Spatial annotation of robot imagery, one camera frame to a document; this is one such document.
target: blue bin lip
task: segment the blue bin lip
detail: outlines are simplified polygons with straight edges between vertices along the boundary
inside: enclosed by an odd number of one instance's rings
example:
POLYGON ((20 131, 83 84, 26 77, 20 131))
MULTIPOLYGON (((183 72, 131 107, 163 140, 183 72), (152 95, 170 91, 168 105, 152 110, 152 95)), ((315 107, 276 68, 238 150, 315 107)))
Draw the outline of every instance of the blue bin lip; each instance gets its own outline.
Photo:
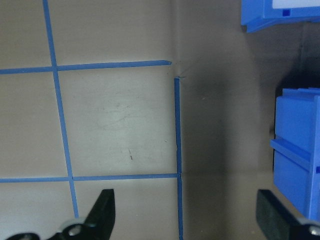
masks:
POLYGON ((320 6, 273 8, 273 0, 264 0, 263 4, 262 19, 301 19, 309 21, 320 19, 320 6), (290 14, 284 16, 284 11, 289 11, 290 14))

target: blue tape line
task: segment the blue tape line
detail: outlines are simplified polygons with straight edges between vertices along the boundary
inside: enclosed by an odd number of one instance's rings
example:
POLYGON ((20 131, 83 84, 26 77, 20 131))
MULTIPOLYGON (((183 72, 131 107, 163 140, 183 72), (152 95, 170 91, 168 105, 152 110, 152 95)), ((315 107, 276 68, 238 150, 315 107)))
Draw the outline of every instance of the blue tape line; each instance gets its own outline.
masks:
POLYGON ((51 66, 0 69, 0 74, 29 74, 51 72, 51 66))
POLYGON ((175 112, 175 141, 176 141, 176 170, 177 170, 177 201, 179 240, 184 239, 183 226, 183 189, 182 189, 182 144, 180 121, 180 78, 174 78, 174 112, 175 112))
POLYGON ((178 228, 179 228, 179 240, 184 240, 184 224, 183 224, 183 196, 182 196, 182 178, 181 174, 178 174, 177 178, 178 185, 178 228))
POLYGON ((26 177, 26 178, 0 178, 0 183, 46 183, 67 182, 68 177, 26 177))
POLYGON ((56 101, 58 105, 65 163, 66 163, 66 169, 68 173, 70 194, 71 194, 72 205, 73 205, 73 212, 74 212, 74 217, 78 218, 79 211, 78 211, 78 204, 77 204, 77 196, 76 196, 76 189, 75 189, 75 184, 74 184, 73 174, 72 174, 66 121, 65 121, 64 107, 62 104, 62 96, 61 96, 59 75, 58 75, 58 68, 57 68, 57 59, 56 59, 54 38, 52 34, 52 27, 51 27, 51 20, 50 20, 49 4, 48 4, 48 0, 42 0, 42 3, 43 3, 44 18, 45 18, 46 33, 47 33, 48 44, 49 44, 50 58, 51 58, 51 64, 52 64, 55 95, 56 95, 56 101))
POLYGON ((137 175, 111 175, 111 176, 74 176, 74 181, 101 181, 126 179, 171 179, 177 178, 176 173, 167 174, 137 174, 137 175))
POLYGON ((43 4, 45 27, 46 27, 46 33, 48 38, 48 44, 49 44, 51 64, 53 67, 56 67, 57 60, 56 60, 56 52, 55 52, 55 45, 54 45, 54 37, 52 34, 48 0, 42 0, 42 4, 43 4))
POLYGON ((182 173, 180 78, 178 77, 174 79, 174 114, 175 114, 176 168, 177 168, 177 173, 182 173))
POLYGON ((102 62, 102 63, 88 63, 76 65, 62 65, 58 66, 58 71, 70 70, 85 70, 85 69, 113 69, 113 68, 136 68, 136 67, 150 67, 171 65, 167 60, 152 60, 152 61, 127 61, 127 62, 102 62))

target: beige floor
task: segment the beige floor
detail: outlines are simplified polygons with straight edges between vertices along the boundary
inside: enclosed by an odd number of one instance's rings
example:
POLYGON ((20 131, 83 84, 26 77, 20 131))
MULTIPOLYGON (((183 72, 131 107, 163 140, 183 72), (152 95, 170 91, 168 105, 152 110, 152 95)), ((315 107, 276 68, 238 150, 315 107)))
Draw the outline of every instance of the beige floor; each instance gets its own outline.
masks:
MULTIPOLYGON (((292 209, 272 183, 276 89, 319 76, 320 24, 247 34, 234 0, 48 3, 59 66, 172 61, 59 72, 73 175, 175 173, 180 76, 184 239, 265 239, 257 190, 292 209)), ((0 70, 51 66, 41 0, 0 1, 0 23, 0 70)), ((68 176, 52 73, 0 74, 0 102, 0 178, 68 176)), ((103 188, 116 190, 112 240, 179 239, 175 178, 77 181, 81 216, 103 188)), ((48 238, 74 216, 65 178, 0 183, 0 200, 0 239, 48 238)))

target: blue painter's tape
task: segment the blue painter's tape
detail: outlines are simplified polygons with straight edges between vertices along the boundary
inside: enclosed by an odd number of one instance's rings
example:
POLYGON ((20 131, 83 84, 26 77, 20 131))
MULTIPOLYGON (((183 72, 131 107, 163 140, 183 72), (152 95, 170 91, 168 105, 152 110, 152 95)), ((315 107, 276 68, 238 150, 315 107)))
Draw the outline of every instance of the blue painter's tape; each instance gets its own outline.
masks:
POLYGON ((51 66, 0 69, 0 74, 29 74, 51 72, 51 66))
POLYGON ((101 181, 126 179, 172 179, 177 178, 176 173, 167 174, 138 174, 138 175, 111 175, 111 176, 74 176, 74 181, 101 181))
POLYGON ((70 185, 70 193, 71 193, 74 217, 78 218, 79 211, 78 211, 77 195, 76 195, 75 182, 73 179, 69 181, 69 185, 70 185))
POLYGON ((66 169, 68 173, 70 193, 71 193, 71 199, 72 199, 72 205, 73 205, 73 212, 74 212, 74 217, 78 218, 79 212, 78 212, 78 204, 77 204, 77 197, 76 197, 76 189, 75 189, 75 184, 74 184, 73 174, 72 174, 66 121, 65 121, 64 107, 62 104, 62 96, 61 96, 60 83, 59 83, 54 38, 53 38, 52 27, 51 27, 49 4, 48 4, 48 0, 42 0, 42 3, 43 3, 44 18, 45 18, 46 33, 47 33, 48 44, 49 44, 50 58, 51 58, 51 64, 52 64, 55 95, 56 95, 56 101, 58 105, 58 113, 59 113, 60 126, 61 126, 65 163, 66 163, 66 169))
POLYGON ((184 239, 183 226, 183 189, 182 189, 182 144, 180 121, 180 78, 174 79, 174 112, 175 112, 175 141, 176 141, 176 169, 177 169, 177 199, 178 199, 178 228, 179 240, 184 239))
POLYGON ((128 62, 102 62, 76 65, 58 66, 58 71, 70 70, 85 70, 85 69, 113 69, 113 68, 136 68, 136 67, 151 67, 171 65, 167 60, 152 60, 152 61, 128 61, 128 62))
POLYGON ((51 64, 53 67, 56 67, 57 60, 56 60, 56 52, 55 52, 55 45, 54 45, 54 37, 52 34, 48 0, 42 0, 42 4, 43 4, 45 27, 46 27, 46 34, 47 34, 47 38, 48 38, 48 44, 49 44, 51 64))
POLYGON ((26 178, 0 178, 0 183, 46 183, 67 182, 68 177, 26 177, 26 178))
POLYGON ((174 79, 174 112, 177 173, 182 172, 181 121, 180 121, 180 78, 174 79))
POLYGON ((181 174, 178 175, 177 178, 177 185, 178 185, 178 228, 179 228, 179 240, 184 239, 184 224, 183 224, 183 190, 182 190, 182 178, 181 174))

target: blue plastic bin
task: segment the blue plastic bin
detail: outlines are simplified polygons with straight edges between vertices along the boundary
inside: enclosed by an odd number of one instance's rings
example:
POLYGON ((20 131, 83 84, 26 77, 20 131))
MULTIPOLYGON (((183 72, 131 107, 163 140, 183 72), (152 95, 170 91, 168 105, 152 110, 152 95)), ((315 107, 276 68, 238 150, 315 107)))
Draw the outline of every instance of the blue plastic bin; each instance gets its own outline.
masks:
POLYGON ((248 33, 302 21, 320 22, 320 6, 273 8, 273 0, 242 0, 241 25, 247 26, 248 33))
POLYGON ((320 88, 283 90, 275 135, 274 184, 306 218, 320 221, 320 88))

